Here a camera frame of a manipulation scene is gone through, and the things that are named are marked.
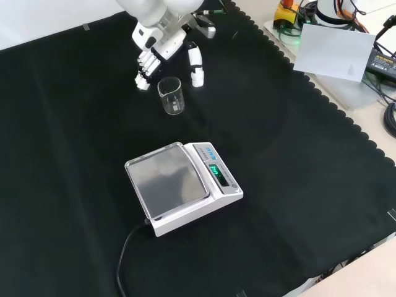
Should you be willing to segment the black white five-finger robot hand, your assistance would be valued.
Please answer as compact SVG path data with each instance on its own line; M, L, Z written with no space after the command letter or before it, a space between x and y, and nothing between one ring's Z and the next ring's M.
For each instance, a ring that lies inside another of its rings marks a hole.
M191 70L192 86L204 85L202 54L193 41L186 39L187 34L199 28L195 14L175 17L166 13L163 18L151 27L136 25L132 39L141 49L137 58L138 70L135 83L139 90L148 90L151 78L160 66L169 61L183 46L187 48Z

